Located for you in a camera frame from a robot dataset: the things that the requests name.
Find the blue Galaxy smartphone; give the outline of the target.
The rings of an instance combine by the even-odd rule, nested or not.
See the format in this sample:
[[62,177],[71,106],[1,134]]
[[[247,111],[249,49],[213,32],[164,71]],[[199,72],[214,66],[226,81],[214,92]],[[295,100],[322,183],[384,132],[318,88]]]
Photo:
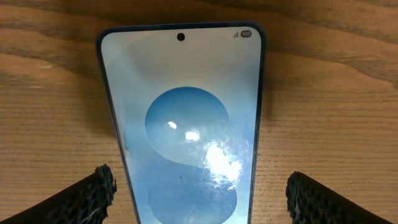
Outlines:
[[249,21],[100,33],[138,223],[251,222],[266,50],[263,28]]

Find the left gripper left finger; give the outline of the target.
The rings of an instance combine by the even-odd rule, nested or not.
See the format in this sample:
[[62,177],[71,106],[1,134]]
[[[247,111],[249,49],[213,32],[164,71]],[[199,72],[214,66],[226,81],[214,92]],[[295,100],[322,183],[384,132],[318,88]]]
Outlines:
[[104,164],[88,177],[1,224],[102,224],[116,191],[116,179]]

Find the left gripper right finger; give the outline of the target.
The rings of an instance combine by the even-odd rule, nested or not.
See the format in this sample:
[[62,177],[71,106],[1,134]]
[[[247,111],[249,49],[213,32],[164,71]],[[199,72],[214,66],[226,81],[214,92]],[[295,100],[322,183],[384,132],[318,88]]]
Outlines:
[[392,224],[302,172],[290,175],[285,195],[292,224]]

